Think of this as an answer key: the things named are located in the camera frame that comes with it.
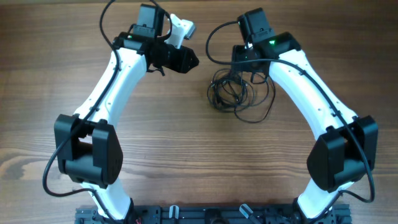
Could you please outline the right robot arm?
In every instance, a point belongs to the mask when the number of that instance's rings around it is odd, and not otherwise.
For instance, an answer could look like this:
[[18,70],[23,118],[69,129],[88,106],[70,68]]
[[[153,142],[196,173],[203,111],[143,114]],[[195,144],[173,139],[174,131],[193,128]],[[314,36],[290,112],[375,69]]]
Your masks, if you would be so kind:
[[237,18],[244,45],[233,50],[236,68],[262,71],[291,98],[316,140],[307,158],[310,182],[295,200],[294,222],[316,223],[348,194],[371,203],[378,126],[342,103],[310,65],[293,35],[275,34],[262,8]]

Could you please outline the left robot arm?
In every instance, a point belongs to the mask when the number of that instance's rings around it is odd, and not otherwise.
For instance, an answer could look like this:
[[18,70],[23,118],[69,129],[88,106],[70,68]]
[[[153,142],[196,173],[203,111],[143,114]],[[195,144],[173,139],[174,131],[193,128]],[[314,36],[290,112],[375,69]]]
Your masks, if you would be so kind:
[[89,192],[101,223],[137,223],[132,198],[125,193],[119,173],[123,152],[116,126],[140,79],[165,68],[187,73],[199,64],[194,51],[183,45],[196,27],[156,2],[142,4],[136,23],[108,41],[111,58],[85,102],[55,124],[56,150],[51,158],[62,174]]

